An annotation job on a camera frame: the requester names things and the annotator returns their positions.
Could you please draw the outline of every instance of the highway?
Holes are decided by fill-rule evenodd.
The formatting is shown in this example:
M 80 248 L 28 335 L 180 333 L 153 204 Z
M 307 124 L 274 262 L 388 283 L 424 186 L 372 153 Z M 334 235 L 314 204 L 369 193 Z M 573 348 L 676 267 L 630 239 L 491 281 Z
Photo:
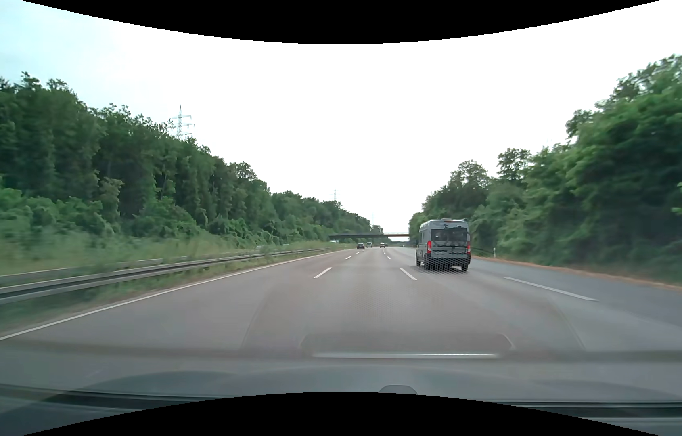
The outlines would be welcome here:
M 321 342 L 395 334 L 400 342 L 388 345 L 408 353 L 421 351 L 424 341 L 440 348 L 442 338 L 475 335 L 477 349 L 467 353 L 495 354 L 501 349 L 490 338 L 504 337 L 539 360 L 430 364 L 522 380 L 612 382 L 682 396 L 682 361 L 676 359 L 559 359 L 563 352 L 682 352 L 681 291 L 480 258 L 467 273 L 425 271 L 406 247 L 281 262 L 38 327 L 0 341 L 1 383 L 75 389 L 159 371 L 288 368 L 295 361 L 280 353 L 300 350 L 307 336 Z M 325 352 L 334 351 L 328 347 Z M 392 359 L 393 365 L 411 364 L 406 361 Z M 359 364 L 328 359 L 316 365 L 346 362 Z M 354 390 L 353 383 L 347 386 Z

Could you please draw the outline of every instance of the gray van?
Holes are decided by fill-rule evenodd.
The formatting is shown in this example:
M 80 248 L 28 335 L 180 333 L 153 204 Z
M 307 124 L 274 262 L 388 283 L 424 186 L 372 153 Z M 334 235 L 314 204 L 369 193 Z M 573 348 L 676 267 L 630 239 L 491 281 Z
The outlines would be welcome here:
M 416 266 L 462 267 L 471 262 L 471 233 L 465 220 L 430 220 L 419 227 Z

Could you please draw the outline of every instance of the van rear window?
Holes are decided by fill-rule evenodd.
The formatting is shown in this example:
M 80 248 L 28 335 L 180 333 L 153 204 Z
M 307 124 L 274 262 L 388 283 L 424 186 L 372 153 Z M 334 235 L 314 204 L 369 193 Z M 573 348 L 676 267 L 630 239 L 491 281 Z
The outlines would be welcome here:
M 434 229 L 430 239 L 445 242 L 467 242 L 467 229 Z

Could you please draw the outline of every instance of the forest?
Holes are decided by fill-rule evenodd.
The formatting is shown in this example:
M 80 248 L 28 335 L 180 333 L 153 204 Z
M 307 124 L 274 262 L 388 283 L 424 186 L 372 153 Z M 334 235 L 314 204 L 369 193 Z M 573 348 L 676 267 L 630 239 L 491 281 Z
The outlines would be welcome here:
M 88 107 L 62 80 L 0 78 L 0 241 L 28 250 L 71 233 L 98 247 L 218 235 L 245 248 L 383 233 L 337 202 L 272 193 L 248 163 L 171 129 L 125 105 Z
M 471 224 L 474 247 L 512 260 L 682 283 L 682 54 L 618 80 L 567 139 L 510 147 L 491 176 L 465 161 L 409 223 Z

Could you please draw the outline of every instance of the windshield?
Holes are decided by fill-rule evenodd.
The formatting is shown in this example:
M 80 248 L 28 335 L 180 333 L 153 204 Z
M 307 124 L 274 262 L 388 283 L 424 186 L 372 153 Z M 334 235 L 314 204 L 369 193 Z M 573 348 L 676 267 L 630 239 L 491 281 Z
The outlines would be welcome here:
M 682 401 L 682 3 L 391 44 L 85 13 L 0 1 L 0 413 Z

